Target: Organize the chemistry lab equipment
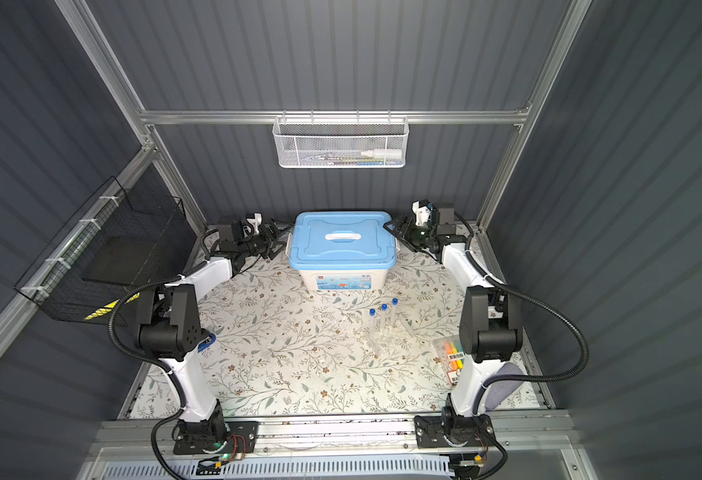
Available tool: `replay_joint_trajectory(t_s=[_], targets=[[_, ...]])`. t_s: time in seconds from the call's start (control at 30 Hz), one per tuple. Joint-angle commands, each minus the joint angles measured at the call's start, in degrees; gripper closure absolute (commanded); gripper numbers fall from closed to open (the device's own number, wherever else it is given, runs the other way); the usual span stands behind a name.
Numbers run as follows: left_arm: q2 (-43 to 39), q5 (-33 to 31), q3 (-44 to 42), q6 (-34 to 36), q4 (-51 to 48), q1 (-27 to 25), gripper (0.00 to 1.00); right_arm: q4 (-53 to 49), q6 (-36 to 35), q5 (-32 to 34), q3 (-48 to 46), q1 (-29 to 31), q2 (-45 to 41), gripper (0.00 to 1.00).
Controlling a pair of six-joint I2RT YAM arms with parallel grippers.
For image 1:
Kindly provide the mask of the blue plastic bin lid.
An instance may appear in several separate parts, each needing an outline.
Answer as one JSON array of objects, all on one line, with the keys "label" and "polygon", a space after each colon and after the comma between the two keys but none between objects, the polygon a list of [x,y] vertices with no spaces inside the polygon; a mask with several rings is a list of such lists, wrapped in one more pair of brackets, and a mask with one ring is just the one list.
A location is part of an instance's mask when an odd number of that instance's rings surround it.
[{"label": "blue plastic bin lid", "polygon": [[303,212],[296,218],[289,252],[296,270],[388,270],[397,261],[397,240],[384,211]]}]

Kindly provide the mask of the white plastic storage bin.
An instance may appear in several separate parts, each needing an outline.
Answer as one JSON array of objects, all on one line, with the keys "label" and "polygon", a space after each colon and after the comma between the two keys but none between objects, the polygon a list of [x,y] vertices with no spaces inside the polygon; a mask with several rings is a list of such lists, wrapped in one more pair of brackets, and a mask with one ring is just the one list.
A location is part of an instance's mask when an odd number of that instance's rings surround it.
[{"label": "white plastic storage bin", "polygon": [[310,290],[380,290],[397,263],[398,244],[388,233],[331,230],[288,237],[289,266]]}]

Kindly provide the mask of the blue capped test tube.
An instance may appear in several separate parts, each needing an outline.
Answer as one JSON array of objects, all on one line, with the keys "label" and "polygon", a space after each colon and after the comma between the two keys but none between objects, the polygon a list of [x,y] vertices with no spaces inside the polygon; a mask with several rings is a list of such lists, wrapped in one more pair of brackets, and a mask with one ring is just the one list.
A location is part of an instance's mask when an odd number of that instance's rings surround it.
[{"label": "blue capped test tube", "polygon": [[367,339],[370,344],[370,348],[376,355],[380,353],[380,342],[379,342],[379,327],[378,314],[375,308],[369,309],[368,317],[368,327],[367,327]]},{"label": "blue capped test tube", "polygon": [[391,335],[391,308],[387,303],[381,305],[379,310],[380,324],[381,324],[381,338],[388,340]]},{"label": "blue capped test tube", "polygon": [[395,332],[399,328],[398,304],[399,304],[399,301],[397,298],[393,298],[390,302],[389,318],[390,318],[390,328],[391,328],[392,332]]}]

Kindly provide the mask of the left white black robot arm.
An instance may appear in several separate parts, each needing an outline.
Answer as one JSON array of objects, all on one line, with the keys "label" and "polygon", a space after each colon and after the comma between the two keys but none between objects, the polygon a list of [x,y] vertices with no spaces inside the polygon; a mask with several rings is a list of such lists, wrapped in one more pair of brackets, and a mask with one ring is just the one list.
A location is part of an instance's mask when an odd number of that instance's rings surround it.
[{"label": "left white black robot arm", "polygon": [[175,454],[229,454],[246,448],[242,437],[226,425],[220,402],[202,372],[201,352],[216,335],[201,326],[198,301],[244,273],[248,259],[278,256],[286,247],[282,237],[291,227],[258,213],[229,216],[203,235],[197,265],[129,296],[136,305],[135,348],[163,371],[179,404],[171,419]]}]

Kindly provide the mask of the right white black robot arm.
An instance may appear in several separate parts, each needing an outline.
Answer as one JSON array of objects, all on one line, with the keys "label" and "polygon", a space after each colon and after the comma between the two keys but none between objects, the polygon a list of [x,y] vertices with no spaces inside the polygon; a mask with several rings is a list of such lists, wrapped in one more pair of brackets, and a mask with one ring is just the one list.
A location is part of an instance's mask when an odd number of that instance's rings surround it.
[{"label": "right white black robot arm", "polygon": [[519,380],[489,383],[522,372],[512,362],[523,345],[520,302],[499,288],[500,281],[473,255],[474,232],[453,205],[416,201],[411,214],[387,221],[384,229],[410,251],[436,260],[464,289],[458,327],[463,367],[447,396],[440,425],[429,435],[436,443],[482,443],[490,427],[476,426],[474,419],[502,406],[522,385]]}]

